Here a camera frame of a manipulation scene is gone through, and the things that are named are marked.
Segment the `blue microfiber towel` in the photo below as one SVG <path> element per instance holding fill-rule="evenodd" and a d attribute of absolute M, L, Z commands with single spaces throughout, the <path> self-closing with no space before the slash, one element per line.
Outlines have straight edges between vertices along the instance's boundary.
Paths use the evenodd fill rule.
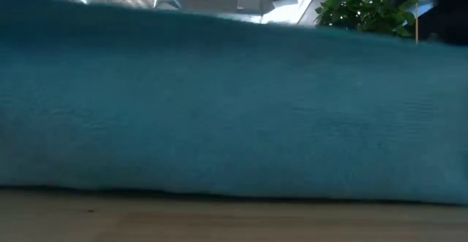
<path fill-rule="evenodd" d="M 468 204 L 468 48 L 0 0 L 0 186 Z"/>

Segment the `green leafy plant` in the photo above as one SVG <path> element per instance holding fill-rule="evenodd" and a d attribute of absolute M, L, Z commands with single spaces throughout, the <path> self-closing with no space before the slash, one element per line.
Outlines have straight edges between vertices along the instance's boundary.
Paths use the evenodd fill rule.
<path fill-rule="evenodd" d="M 384 34 L 392 37 L 414 36 L 417 0 L 394 6 L 395 0 L 325 0 L 316 9 L 318 26 L 348 31 Z"/>

